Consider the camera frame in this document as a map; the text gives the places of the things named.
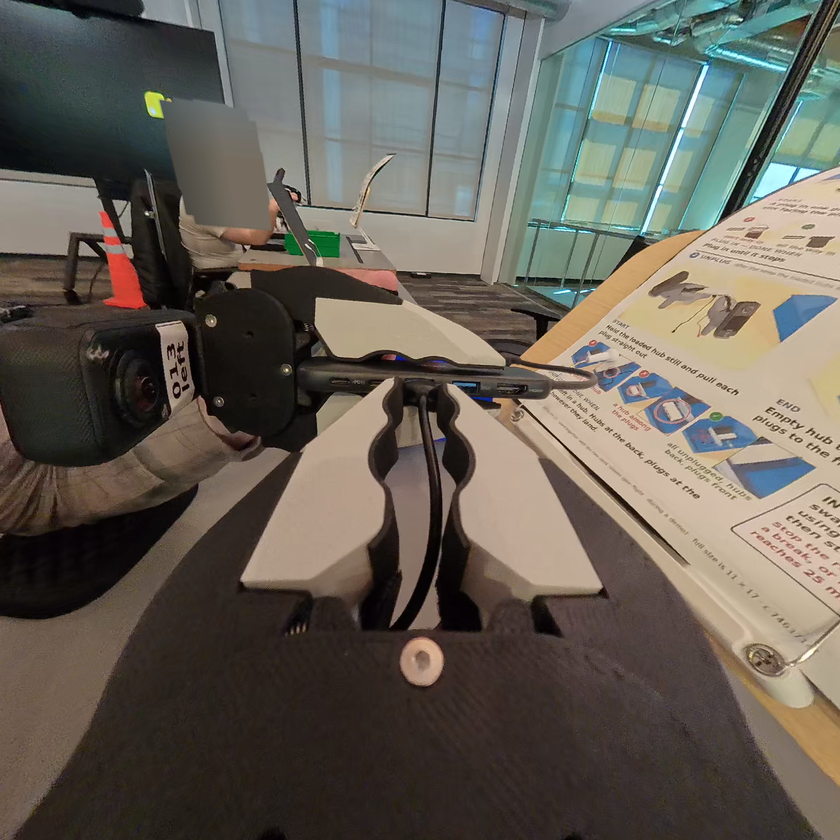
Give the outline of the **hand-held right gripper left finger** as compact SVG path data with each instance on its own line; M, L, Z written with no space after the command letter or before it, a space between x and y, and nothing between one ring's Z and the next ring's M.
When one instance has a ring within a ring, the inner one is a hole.
M340 599L363 629L391 625L402 582L392 493L402 384L385 381L300 453L240 582Z

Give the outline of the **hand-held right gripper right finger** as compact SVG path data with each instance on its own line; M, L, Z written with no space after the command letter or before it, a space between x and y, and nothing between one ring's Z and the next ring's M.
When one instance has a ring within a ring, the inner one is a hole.
M437 570L440 626L481 629L509 600L603 592L540 458L453 385L437 394L443 468L455 483Z

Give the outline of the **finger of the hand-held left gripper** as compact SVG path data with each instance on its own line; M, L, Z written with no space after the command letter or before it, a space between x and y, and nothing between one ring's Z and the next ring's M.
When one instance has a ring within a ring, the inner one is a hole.
M413 362L445 361L472 368L506 365L478 335L410 301L317 298L313 326L327 355L337 361L394 354Z

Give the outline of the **slim black usb hub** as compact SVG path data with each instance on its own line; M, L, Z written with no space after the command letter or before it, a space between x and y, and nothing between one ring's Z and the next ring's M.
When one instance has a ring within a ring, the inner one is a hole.
M541 399L553 389L549 377L520 367L484 369L406 360L347 362L318 357L301 362L296 378L302 391L322 395L365 396L387 380L430 386L453 385L480 401L514 397Z

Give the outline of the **person's left forearm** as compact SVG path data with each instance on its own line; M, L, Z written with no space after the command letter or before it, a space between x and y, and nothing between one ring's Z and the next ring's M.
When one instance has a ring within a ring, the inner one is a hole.
M1 533L32 537L157 507L262 448L199 398L108 463L41 465L18 453L1 416Z

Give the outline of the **orange plastic object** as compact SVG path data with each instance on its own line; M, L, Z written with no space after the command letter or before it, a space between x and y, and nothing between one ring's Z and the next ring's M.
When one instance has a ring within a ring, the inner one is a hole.
M147 308L140 288L139 276L111 218L104 210L100 211L99 217L102 246L106 252L112 289L111 297L104 299L104 305L129 310Z

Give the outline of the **wooden side table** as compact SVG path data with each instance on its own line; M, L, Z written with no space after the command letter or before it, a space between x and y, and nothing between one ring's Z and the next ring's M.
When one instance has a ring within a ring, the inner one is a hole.
M340 271L373 287L395 294L399 292L396 269L382 252L364 249L356 251L347 238L340 240L339 257L323 257L319 266ZM265 249L239 249L231 256L225 257L223 264L216 259L212 265L200 266L201 269L232 270L234 273L255 270L279 271L297 267L308 267L306 257Z

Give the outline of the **green plastic bin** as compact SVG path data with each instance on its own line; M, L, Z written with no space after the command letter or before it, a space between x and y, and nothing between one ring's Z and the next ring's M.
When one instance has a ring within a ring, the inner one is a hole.
M308 237L318 256L325 259L340 257L342 237L339 233L328 230L309 230ZM283 244L288 254L303 256L301 247L292 233L284 235Z

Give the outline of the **white desk lamp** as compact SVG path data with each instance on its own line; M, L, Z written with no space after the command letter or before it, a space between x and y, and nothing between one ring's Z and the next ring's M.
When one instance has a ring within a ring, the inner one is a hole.
M361 230L361 219L369 202L373 182L380 172L394 159L395 154L389 153L376 162L367 172L360 186L360 192L350 216L350 225Z

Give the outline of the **black wrist rest pad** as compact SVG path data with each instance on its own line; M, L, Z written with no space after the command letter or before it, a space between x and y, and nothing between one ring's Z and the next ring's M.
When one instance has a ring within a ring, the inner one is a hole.
M1 616L46 620L119 583L194 501L194 486L156 507L74 528L1 538Z

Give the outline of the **instruction sheet on stand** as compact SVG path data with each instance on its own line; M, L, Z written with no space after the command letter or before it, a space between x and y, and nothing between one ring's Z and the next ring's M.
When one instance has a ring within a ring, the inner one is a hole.
M660 267L690 246L701 231L678 234L648 246L631 258L604 281L581 304L560 322L526 354L530 361L551 361L592 329L610 310L622 303L642 286ZM680 557L659 536L638 520L636 514L625 509L603 483L568 449L560 447L554 462L562 471L607 514L609 514L644 549L665 572L669 582L688 602L707 637L710 649L730 681L731 688L742 707L747 723L759 745L765 751L773 769L784 786L794 792L800 789L816 791L816 783L805 782L805 772L797 769L807 761L828 779L829 789L838 790L839 728L838 709L824 696L818 696L804 708L791 708L774 699L762 684L755 680L755 672L742 658L721 644L699 606L691 600L693 592L686 585L693 583Z

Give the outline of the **printed instruction sheet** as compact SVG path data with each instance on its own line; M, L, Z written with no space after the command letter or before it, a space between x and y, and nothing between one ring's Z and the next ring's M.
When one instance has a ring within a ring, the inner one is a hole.
M689 564L810 634L839 606L839 179L699 236L557 362L531 410Z

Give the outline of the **black pole stand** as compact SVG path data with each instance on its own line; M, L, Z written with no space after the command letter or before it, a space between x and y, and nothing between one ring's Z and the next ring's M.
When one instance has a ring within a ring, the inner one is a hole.
M838 1L823 1L812 16L772 106L760 124L760 130L750 146L738 178L721 208L718 221L749 204L762 167L778 144L805 81L829 38L838 18L838 9Z

